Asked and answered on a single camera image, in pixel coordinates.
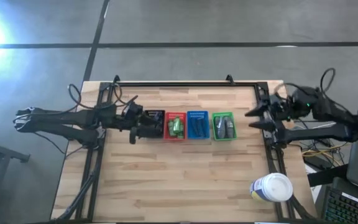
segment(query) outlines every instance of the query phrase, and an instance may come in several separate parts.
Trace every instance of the black basket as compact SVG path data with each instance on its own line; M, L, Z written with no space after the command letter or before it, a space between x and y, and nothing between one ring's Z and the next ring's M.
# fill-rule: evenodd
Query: black basket
M165 121L165 110L145 110L144 111L147 116L150 116L152 118L155 118L158 115L157 120L160 122L161 128L163 129L164 121ZM161 135L159 135L157 138L163 138L164 133L161 132Z

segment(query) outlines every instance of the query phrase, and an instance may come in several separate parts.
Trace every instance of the wooden table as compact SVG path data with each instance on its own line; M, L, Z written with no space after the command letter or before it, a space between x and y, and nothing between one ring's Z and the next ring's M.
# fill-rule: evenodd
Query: wooden table
M282 83L267 82L270 92ZM96 104L99 84L84 82L85 105ZM256 104L253 88L123 87L122 91L124 101L138 95L136 103L146 110L208 110L211 139L140 139L130 145L128 131L109 129L94 222L277 221L273 204L257 202L249 193L250 183L269 173L261 132L248 127L256 118L244 116ZM211 114L224 111L234 114L235 141L213 140ZM68 152L78 146L71 142ZM62 214L78 193L85 157L84 150L65 161L52 218ZM284 159L295 196L316 215L300 150L285 149Z

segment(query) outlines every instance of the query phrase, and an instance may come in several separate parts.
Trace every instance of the green basket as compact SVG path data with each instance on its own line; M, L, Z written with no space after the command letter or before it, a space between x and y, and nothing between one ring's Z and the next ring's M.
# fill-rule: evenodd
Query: green basket
M215 131L214 120L215 120L215 117L217 117L217 116L230 116L230 117L231 117L231 120L233 121L234 138L218 139L218 138L216 137L216 131ZM233 113L232 113L232 112L213 113L213 114L212 114L212 126L213 126L213 130L214 130L214 138L215 138L215 141L228 141L228 140L235 140L235 139L237 139L236 124L235 124L235 122L234 122L234 117L233 117Z

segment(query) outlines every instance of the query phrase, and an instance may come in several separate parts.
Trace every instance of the concrete floor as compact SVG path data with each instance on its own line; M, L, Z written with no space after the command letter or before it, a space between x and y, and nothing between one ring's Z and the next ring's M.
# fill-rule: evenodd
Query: concrete floor
M0 0L0 44L92 43L104 0ZM110 0L101 43L358 41L358 0ZM48 220L63 156L17 133L17 110L73 105L90 49L0 49L0 145L12 161L0 191L0 223ZM317 86L337 69L331 98L356 112L358 47L99 49L90 80L283 79ZM52 136L60 147L67 141Z

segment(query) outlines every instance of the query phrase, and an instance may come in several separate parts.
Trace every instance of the red basket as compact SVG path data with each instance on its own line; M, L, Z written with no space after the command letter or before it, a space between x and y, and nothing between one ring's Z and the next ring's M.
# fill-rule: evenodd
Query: red basket
M169 136L169 130L168 130L168 121L170 119L175 119L176 117L179 117L180 121L183 123L183 139L178 139L175 137L171 137ZM165 113L165 121L164 121L164 139L168 139L168 140L174 140L174 141L182 141L185 140L187 138L187 133L186 133L186 113L181 113L181 112L166 112Z

